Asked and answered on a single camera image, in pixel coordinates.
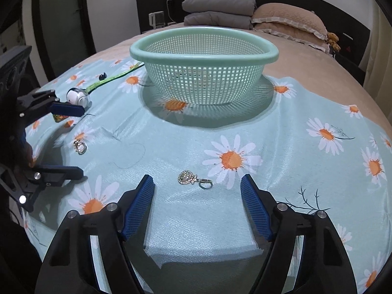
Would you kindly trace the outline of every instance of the headboard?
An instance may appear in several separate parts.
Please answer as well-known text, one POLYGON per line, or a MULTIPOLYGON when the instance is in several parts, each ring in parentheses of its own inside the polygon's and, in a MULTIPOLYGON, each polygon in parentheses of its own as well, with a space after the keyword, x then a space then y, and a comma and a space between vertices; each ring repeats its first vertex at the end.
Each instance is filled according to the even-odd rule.
MULTIPOLYGON (((166 1, 136 0, 140 32, 152 29, 148 23, 148 14, 152 12, 164 11, 166 22, 171 22, 167 13, 166 1)), ((169 4, 170 16, 177 23, 183 22, 184 17, 188 14, 182 10, 183 1, 171 0, 169 4)), ((256 0, 257 6, 270 2, 291 4, 314 11, 324 22, 329 32, 337 34, 342 42, 347 40, 350 43, 351 52, 348 53, 343 49, 342 54, 346 53, 352 62, 359 65, 369 40, 370 30, 351 15, 324 0, 256 0), (343 33, 350 36, 353 40, 348 40, 343 33)))

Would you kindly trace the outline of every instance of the green strap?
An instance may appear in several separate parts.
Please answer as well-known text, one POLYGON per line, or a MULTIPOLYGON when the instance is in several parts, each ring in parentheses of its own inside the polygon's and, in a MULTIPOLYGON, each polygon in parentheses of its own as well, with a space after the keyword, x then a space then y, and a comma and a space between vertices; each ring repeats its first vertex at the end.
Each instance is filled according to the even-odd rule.
POLYGON ((98 81, 98 82, 96 82, 96 83, 90 85, 89 87, 87 87, 87 88, 85 89, 85 91, 86 91, 88 94, 91 94, 91 92, 92 92, 94 89, 97 89, 98 87, 100 87, 100 86, 102 86, 102 85, 105 85, 105 84, 108 83, 108 82, 114 81, 114 80, 117 79, 117 78, 123 77, 123 76, 125 76, 125 75, 127 75, 127 74, 129 74, 129 73, 131 73, 131 72, 133 72, 133 71, 135 71, 135 70, 137 70, 138 68, 143 67, 143 66, 144 66, 144 64, 141 63, 141 62, 139 62, 139 63, 137 63, 132 69, 130 69, 130 70, 128 70, 128 71, 125 71, 124 73, 121 73, 121 74, 116 75, 116 76, 113 76, 113 77, 106 78, 106 79, 104 79, 104 80, 102 80, 102 81, 98 81))

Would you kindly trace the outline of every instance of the basket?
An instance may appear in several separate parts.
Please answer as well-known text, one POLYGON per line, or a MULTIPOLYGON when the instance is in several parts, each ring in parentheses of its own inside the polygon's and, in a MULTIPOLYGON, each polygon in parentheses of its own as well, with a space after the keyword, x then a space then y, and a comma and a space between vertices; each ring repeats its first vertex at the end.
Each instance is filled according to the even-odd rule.
POLYGON ((271 42, 218 27, 175 28, 135 42, 131 56, 168 97, 191 104, 230 103, 260 78, 279 51, 271 42))

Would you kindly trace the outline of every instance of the beige curtain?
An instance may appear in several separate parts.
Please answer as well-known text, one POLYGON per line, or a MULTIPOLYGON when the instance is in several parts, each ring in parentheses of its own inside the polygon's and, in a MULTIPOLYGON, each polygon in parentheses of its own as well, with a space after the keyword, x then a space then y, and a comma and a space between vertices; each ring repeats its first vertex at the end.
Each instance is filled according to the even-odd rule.
POLYGON ((363 88, 392 124, 392 27, 374 1, 369 61, 363 88))

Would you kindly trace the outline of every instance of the folded gray blanket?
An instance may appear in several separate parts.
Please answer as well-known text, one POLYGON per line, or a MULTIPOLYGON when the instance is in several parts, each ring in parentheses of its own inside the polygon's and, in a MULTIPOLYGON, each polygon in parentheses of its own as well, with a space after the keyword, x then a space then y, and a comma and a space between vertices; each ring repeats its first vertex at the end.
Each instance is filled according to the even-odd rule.
POLYGON ((256 0, 184 0, 182 8, 189 13, 216 11, 252 16, 256 0))
POLYGON ((187 15, 184 18, 184 25, 223 26, 227 28, 241 28, 243 30, 249 30, 252 28, 250 19, 250 16, 245 15, 208 11, 187 15))

